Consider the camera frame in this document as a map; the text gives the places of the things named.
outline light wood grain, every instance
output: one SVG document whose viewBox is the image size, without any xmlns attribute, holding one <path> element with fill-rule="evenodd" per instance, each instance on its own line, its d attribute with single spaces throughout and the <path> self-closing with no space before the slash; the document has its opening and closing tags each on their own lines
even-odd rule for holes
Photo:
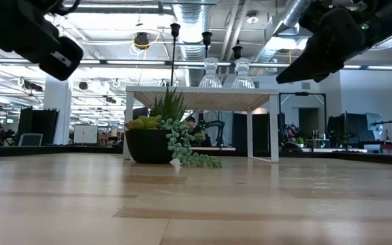
<svg viewBox="0 0 392 245">
<path fill-rule="evenodd" d="M 392 165 L 121 154 L 0 158 L 0 244 L 392 244 Z"/>
</svg>

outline black pot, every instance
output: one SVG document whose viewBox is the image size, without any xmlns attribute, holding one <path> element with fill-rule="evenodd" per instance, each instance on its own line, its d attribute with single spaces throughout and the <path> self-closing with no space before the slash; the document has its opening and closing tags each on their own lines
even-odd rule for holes
<svg viewBox="0 0 392 245">
<path fill-rule="evenodd" d="M 173 152 L 167 149 L 166 130 L 128 130 L 125 137 L 134 161 L 138 163 L 169 163 Z"/>
</svg>

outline clear glass vase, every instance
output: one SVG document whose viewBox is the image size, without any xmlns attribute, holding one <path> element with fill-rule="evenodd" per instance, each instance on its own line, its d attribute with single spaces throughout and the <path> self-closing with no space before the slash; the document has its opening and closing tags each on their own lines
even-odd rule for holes
<svg viewBox="0 0 392 245">
<path fill-rule="evenodd" d="M 232 84 L 232 88 L 255 88 L 252 78 L 248 75 L 250 60 L 246 58 L 240 58 L 235 61 L 235 71 L 237 72 L 237 78 Z"/>
<path fill-rule="evenodd" d="M 218 58 L 205 58 L 206 74 L 199 83 L 199 88 L 221 88 L 222 82 L 216 75 Z"/>
</svg>

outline desk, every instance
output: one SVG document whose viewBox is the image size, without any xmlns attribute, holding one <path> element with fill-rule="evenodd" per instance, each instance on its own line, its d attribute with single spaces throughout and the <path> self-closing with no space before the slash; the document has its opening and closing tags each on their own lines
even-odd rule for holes
<svg viewBox="0 0 392 245">
<path fill-rule="evenodd" d="M 248 157 L 253 157 L 252 144 L 252 111 L 270 100 L 270 162 L 279 162 L 278 147 L 278 91 L 247 88 L 197 88 L 172 87 L 184 97 L 188 110 L 220 110 L 247 112 Z M 164 97 L 165 87 L 158 86 L 127 86 L 127 112 L 125 124 L 133 118 L 134 99 L 147 107 L 154 104 L 155 97 Z M 123 146 L 125 160 L 131 159 L 126 138 Z"/>
<path fill-rule="evenodd" d="M 306 147 L 310 148 L 321 148 L 320 145 L 325 142 L 326 145 L 323 148 L 329 148 L 329 139 L 307 139 Z"/>
</svg>

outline table leg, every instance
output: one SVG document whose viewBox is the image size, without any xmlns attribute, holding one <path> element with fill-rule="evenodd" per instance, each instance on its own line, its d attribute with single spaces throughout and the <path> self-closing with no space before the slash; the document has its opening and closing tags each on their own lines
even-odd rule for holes
<svg viewBox="0 0 392 245">
<path fill-rule="evenodd" d="M 270 108 L 270 161 L 279 162 L 279 141 L 278 141 L 278 96 L 269 96 Z"/>
<path fill-rule="evenodd" d="M 248 108 L 247 129 L 248 129 L 248 157 L 253 157 L 252 108 Z"/>
<path fill-rule="evenodd" d="M 133 106 L 134 106 L 134 92 L 127 92 L 127 109 L 125 112 L 125 124 L 127 124 L 130 120 L 133 120 Z M 123 140 L 123 159 L 131 160 L 131 154 L 128 150 L 127 137 L 124 136 Z"/>
</svg>

